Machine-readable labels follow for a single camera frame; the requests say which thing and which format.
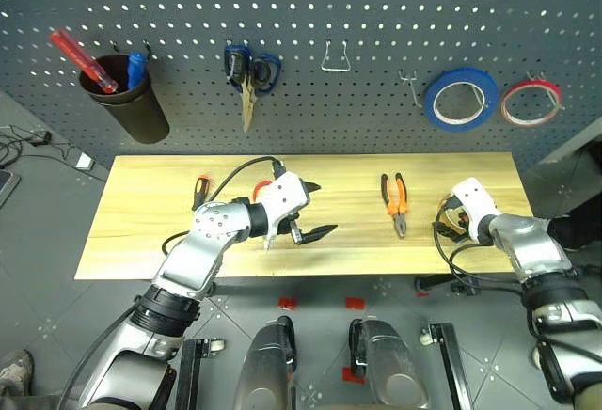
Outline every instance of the gray floor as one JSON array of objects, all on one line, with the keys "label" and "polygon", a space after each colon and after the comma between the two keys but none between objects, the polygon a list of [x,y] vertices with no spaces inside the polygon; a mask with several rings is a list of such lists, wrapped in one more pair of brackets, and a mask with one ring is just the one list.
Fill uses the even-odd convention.
[{"label": "gray floor", "polygon": [[[580,189],[576,182],[581,168],[592,173],[590,165],[574,161],[523,176],[536,213],[561,214],[591,194],[591,190],[575,191]],[[22,181],[0,208],[0,345],[4,352],[29,350],[36,359],[34,392],[49,393],[63,386],[97,334],[148,285],[72,279],[103,190],[100,182],[33,158],[23,159],[12,170]],[[94,173],[103,176],[105,171]],[[599,263],[601,257],[601,245],[594,244],[572,258]],[[601,301],[599,279],[585,281],[592,297]],[[201,316],[189,331],[190,336],[216,336],[228,344],[226,351],[204,364],[199,388],[203,408],[230,407],[251,338],[283,312],[277,308],[279,297],[298,302],[297,310],[288,314],[298,340],[300,359],[294,380],[301,409],[370,401],[368,385],[341,380],[348,356],[348,324],[365,316],[388,321],[406,338],[433,397],[433,408],[451,405],[446,401],[437,351],[418,343],[419,329],[427,320],[454,324],[476,408],[561,408],[548,397],[541,373],[529,361],[533,341],[525,312],[510,294],[466,298],[444,287],[418,298],[409,276],[222,280],[219,290],[202,303]],[[366,310],[347,309],[348,296],[363,298]]]}]

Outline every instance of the orange-handled pliers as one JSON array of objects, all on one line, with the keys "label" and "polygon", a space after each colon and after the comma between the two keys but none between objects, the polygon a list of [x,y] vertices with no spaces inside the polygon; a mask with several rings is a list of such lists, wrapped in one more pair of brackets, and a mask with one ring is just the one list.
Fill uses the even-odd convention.
[{"label": "orange-handled pliers", "polygon": [[386,173],[380,177],[380,193],[385,200],[387,205],[388,215],[393,217],[393,224],[395,231],[400,238],[405,237],[405,213],[407,213],[407,188],[405,187],[405,181],[402,178],[402,174],[397,172],[395,174],[395,182],[397,182],[397,190],[399,191],[399,202],[395,203],[391,199],[391,194],[388,189],[388,176]]}]

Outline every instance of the pegboard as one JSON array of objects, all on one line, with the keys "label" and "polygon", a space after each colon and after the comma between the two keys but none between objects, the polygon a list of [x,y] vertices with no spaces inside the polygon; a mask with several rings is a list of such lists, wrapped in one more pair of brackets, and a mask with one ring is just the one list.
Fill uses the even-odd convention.
[{"label": "pegboard", "polygon": [[[123,153],[380,153],[511,150],[521,169],[600,115],[601,0],[0,0],[2,88],[101,163]],[[169,137],[134,142],[78,86],[77,70],[49,42],[67,26],[95,56],[153,53],[150,74]],[[281,79],[259,99],[243,133],[238,93],[226,82],[223,48],[243,40],[279,55]],[[346,40],[352,69],[320,69],[325,41],[336,63]],[[564,92],[548,125],[520,129],[496,113],[450,134],[430,125],[398,71],[416,72],[419,100],[443,71],[473,66],[500,92],[544,71]],[[450,111],[476,104],[444,95]],[[543,92],[512,107],[536,117]]]}]

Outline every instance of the wooden board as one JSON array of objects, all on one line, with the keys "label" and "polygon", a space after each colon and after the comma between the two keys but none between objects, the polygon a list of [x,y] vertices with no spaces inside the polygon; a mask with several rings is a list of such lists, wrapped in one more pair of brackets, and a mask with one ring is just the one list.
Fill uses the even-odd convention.
[{"label": "wooden board", "polygon": [[[248,156],[118,156],[87,238],[76,279],[152,278],[164,256],[162,241],[189,229],[193,188],[199,174],[215,187]],[[322,190],[301,212],[305,230],[339,224],[323,240],[294,245],[278,236],[272,249],[262,238],[236,244],[220,276],[312,276],[444,273],[431,223],[438,202],[452,187],[477,178],[503,213],[531,215],[510,153],[281,156],[288,170]],[[380,197],[380,176],[401,171],[407,184],[407,236],[400,240]],[[271,179],[269,162],[237,176],[218,200],[250,196]],[[510,262],[494,247],[466,252],[459,264],[475,272],[506,272]]]}]

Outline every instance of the blue-handled scissors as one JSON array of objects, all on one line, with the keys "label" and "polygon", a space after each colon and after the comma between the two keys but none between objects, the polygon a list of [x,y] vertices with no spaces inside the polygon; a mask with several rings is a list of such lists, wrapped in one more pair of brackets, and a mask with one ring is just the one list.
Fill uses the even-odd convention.
[{"label": "blue-handled scissors", "polygon": [[282,63],[274,55],[251,56],[245,45],[226,45],[224,48],[224,70],[230,84],[243,92],[242,83],[248,76],[255,89],[255,95],[261,97],[272,91],[280,76]]}]

